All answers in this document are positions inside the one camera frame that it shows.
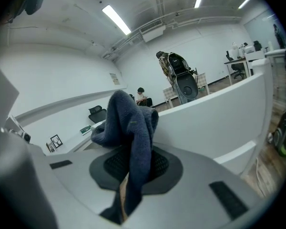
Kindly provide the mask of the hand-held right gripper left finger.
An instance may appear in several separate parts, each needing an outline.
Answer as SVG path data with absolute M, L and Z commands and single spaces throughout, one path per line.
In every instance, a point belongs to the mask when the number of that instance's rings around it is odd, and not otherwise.
M 108 153 L 105 148 L 46 156 L 30 146 L 36 174 L 60 229 L 121 229 L 100 213 L 109 208 L 115 192 L 100 188 L 91 177 L 91 162 Z

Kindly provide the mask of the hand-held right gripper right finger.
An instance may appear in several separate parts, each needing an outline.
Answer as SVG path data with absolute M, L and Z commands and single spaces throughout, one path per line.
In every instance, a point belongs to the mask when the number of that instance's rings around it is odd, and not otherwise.
M 234 221 L 261 202 L 240 176 L 206 156 L 157 144 L 167 171 L 145 184 L 126 229 L 234 228 Z

